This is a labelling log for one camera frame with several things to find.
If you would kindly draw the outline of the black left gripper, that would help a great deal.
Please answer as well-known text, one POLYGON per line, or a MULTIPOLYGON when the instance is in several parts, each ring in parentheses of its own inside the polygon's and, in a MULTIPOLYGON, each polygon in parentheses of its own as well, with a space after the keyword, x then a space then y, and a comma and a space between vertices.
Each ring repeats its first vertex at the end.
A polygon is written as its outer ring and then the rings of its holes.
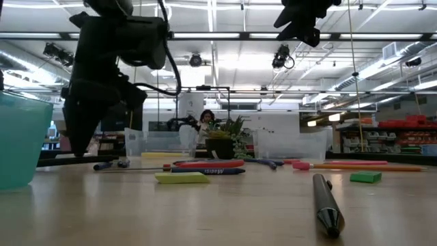
POLYGON ((120 102, 119 90, 95 81, 74 79, 61 89, 61 97, 65 100, 62 111, 73 154, 98 154, 102 146, 111 149, 117 140, 120 114, 108 109, 120 102))

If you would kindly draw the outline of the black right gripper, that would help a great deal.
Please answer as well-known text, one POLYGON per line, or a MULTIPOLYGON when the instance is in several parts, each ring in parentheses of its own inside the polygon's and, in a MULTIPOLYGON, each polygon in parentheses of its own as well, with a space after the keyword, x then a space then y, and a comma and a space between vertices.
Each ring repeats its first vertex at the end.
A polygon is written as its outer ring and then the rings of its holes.
MULTIPOLYGON (((324 18, 332 5, 341 5, 341 0, 288 0, 283 1, 284 9, 274 22, 275 28, 280 28, 294 20, 324 18)), ((281 31, 276 39, 286 41, 297 39, 311 47, 320 43, 320 30, 314 26, 305 26, 299 23, 290 23, 281 31)))

